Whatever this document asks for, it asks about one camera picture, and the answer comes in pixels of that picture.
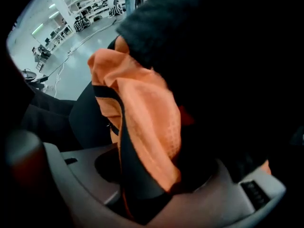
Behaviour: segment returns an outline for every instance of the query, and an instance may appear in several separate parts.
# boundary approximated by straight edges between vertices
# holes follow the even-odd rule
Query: gray panel
[[[95,168],[95,160],[98,156],[113,148],[117,148],[117,145],[113,144],[99,148],[61,153],[64,159],[77,159],[77,162],[68,165],[68,167],[81,185],[83,185],[92,196],[104,204],[117,200],[115,198],[120,196],[120,186],[107,182],[98,174]]]
[[[274,209],[274,207],[278,204],[278,202],[281,200],[282,196],[284,195],[278,195],[274,199],[270,200],[263,208],[259,209],[254,214],[250,215],[249,217],[242,219],[230,226],[226,226],[224,228],[251,228],[255,227],[262,219],[264,219],[271,210]]]
[[[140,228],[143,227],[127,220],[108,209],[79,184],[67,167],[58,148],[44,143],[49,167],[55,184],[68,206],[76,227],[90,228]]]
[[[192,194],[175,195],[168,205],[149,223],[152,227],[225,227],[255,213],[255,209],[239,184],[232,182],[228,170],[219,160],[218,171],[210,180]],[[267,189],[270,198],[274,198],[262,210],[273,209],[285,192],[284,186],[271,175],[256,170],[246,177],[254,179],[261,188]],[[255,215],[251,222],[258,222],[263,215]],[[248,222],[238,223],[246,227]]]

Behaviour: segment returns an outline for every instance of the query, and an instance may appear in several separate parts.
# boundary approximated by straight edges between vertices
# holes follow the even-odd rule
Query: orange towel
[[[181,147],[181,115],[166,82],[129,55],[122,37],[117,38],[115,50],[98,50],[88,65],[94,86],[107,86],[119,95],[139,159],[158,184],[170,191],[181,180],[180,171],[172,162]],[[102,114],[120,130],[120,104],[113,98],[97,97],[97,101]]]

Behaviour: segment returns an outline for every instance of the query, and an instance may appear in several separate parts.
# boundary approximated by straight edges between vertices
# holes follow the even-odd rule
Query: computer monitor
[[[51,33],[51,38],[53,38],[54,35],[55,35],[55,32],[53,31],[53,32]]]

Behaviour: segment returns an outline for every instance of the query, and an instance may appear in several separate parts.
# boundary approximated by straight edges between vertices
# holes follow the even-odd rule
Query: fluorescent light
[[[53,17],[55,17],[57,14],[59,13],[59,11],[57,11],[56,13],[52,14],[49,19],[52,19]]]
[[[35,29],[35,30],[33,31],[32,35],[35,34],[42,26],[43,26],[43,24],[39,25],[39,26],[37,27],[37,29]]]

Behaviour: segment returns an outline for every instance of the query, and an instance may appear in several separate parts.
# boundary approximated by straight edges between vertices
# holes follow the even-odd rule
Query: white cable
[[[62,73],[63,69],[65,68],[65,62],[62,65],[62,69],[59,73],[57,73],[56,75],[56,82],[55,82],[55,95],[54,98],[56,98],[56,94],[57,94],[57,83],[61,80],[61,78],[59,78],[60,74]]]
[[[61,78],[60,78],[59,76],[60,76],[60,74],[62,73],[63,69],[65,68],[65,63],[66,63],[66,62],[68,61],[68,59],[71,57],[71,55],[73,54],[73,52],[75,52],[78,48],[80,48],[80,46],[82,46],[82,44],[84,44],[87,40],[89,40],[93,35],[95,35],[96,33],[100,32],[100,31],[102,31],[102,30],[105,30],[105,29],[109,28],[110,26],[112,26],[112,25],[115,24],[116,22],[117,22],[117,19],[116,19],[112,24],[110,24],[110,25],[108,25],[108,26],[106,26],[106,27],[104,27],[104,28],[102,28],[102,29],[100,29],[100,30],[94,32],[92,35],[90,35],[90,36],[88,36],[87,38],[83,39],[83,40],[80,42],[80,45],[77,46],[75,49],[72,49],[72,48],[71,48],[71,50],[67,53],[67,59],[66,59],[66,60],[64,61],[64,63],[62,64],[62,69],[61,69],[61,70],[57,73],[57,75],[56,75],[55,95],[54,95],[55,98],[56,98],[56,94],[57,94],[57,83],[61,80]]]

